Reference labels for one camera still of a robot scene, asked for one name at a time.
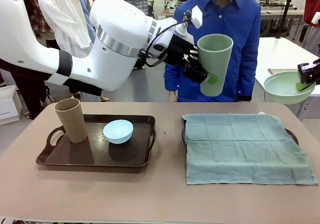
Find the table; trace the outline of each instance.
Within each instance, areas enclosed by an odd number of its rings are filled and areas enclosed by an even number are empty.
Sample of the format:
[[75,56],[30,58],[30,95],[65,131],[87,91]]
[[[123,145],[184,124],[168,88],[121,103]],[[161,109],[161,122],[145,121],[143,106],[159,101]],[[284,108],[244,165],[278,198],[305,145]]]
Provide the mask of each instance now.
[[[282,10],[274,10],[272,8],[263,7],[261,10],[261,20],[273,20],[273,19],[279,19],[281,15],[283,15],[284,11]],[[289,19],[288,27],[287,27],[287,34],[289,34],[292,25],[294,24],[295,19],[299,19],[298,27],[294,33],[294,37],[297,35],[299,26],[302,23],[303,17],[304,17],[305,11],[304,10],[288,10],[286,18]],[[161,12],[161,16],[164,16],[165,18],[173,18],[174,13],[170,13],[169,10],[163,10]],[[269,32],[269,29],[271,27],[271,23],[268,23],[268,28],[266,29],[265,33],[262,33],[261,35],[266,35]]]
[[[304,14],[305,14],[304,10],[288,10],[287,18],[301,20]],[[169,10],[163,10],[161,12],[161,16],[165,16],[165,18],[173,18],[174,15],[175,14],[170,13]],[[272,10],[272,9],[261,10],[261,20],[278,19],[281,15],[283,15],[282,10]]]
[[[255,79],[264,89],[264,83],[271,76],[268,69],[297,69],[299,64],[312,63],[318,57],[294,44],[288,39],[274,37],[261,37],[258,49],[258,65]],[[310,97],[307,98],[297,112],[297,117],[302,121],[306,111],[320,97],[320,85],[317,85]]]
[[52,104],[0,156],[0,216],[157,224],[309,224],[320,220],[320,186],[186,184],[181,115],[192,113],[264,112],[278,116],[297,136],[320,180],[320,145],[284,105],[254,102],[81,105],[85,114],[154,116],[157,135],[148,167],[133,173],[122,169],[37,166],[36,157],[48,134],[61,125]]

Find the beige table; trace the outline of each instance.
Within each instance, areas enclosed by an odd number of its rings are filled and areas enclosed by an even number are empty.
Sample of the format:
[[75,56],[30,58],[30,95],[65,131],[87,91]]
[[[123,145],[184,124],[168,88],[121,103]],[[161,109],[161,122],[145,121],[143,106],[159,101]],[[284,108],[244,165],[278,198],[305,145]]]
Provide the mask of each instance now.
[[79,222],[146,221],[228,224],[320,223],[320,186],[186,185],[181,115],[265,112],[297,136],[320,179],[320,145],[275,103],[83,103],[86,114],[153,115],[157,137],[141,173],[37,166],[47,135],[60,126],[53,105],[0,157],[0,216]]

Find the white box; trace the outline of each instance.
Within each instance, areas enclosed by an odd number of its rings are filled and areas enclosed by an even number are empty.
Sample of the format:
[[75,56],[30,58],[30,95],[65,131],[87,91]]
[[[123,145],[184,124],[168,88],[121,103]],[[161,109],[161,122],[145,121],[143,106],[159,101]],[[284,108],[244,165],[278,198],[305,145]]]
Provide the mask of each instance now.
[[0,88],[0,125],[20,120],[22,105],[16,86]]

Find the brown tray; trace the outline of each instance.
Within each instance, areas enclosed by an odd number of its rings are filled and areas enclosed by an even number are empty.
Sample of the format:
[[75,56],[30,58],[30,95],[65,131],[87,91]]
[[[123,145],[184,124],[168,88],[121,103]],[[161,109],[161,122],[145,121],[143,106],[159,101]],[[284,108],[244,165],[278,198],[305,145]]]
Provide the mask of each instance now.
[[[54,129],[46,140],[44,150],[36,159],[39,165],[142,168],[148,165],[151,149],[156,140],[156,119],[150,115],[83,115],[88,138],[72,143],[63,126]],[[128,120],[133,124],[130,140],[112,144],[106,140],[103,129],[109,122]],[[56,145],[53,135],[62,131]]]
[[[187,150],[187,141],[186,141],[186,121],[184,121],[184,128],[182,129],[182,141],[183,141],[183,144],[184,144],[184,147],[185,147],[185,150]],[[291,138],[294,140],[294,142],[299,146],[299,141],[298,141],[298,138],[296,137],[295,134],[293,134],[290,130],[288,129],[285,129],[286,133],[288,133]]]

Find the white table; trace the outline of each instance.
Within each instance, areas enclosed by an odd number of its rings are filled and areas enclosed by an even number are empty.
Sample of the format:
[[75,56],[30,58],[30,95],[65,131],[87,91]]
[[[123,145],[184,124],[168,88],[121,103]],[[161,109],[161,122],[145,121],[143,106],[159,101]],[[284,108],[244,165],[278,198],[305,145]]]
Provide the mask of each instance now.
[[[274,37],[260,38],[258,49],[258,65],[255,72],[255,79],[264,89],[265,80],[271,76],[268,69],[296,69],[302,63],[312,63],[318,57],[294,44],[288,39]],[[310,97],[301,103],[297,117],[302,121],[305,112],[315,98],[320,97],[320,85],[317,85]]]

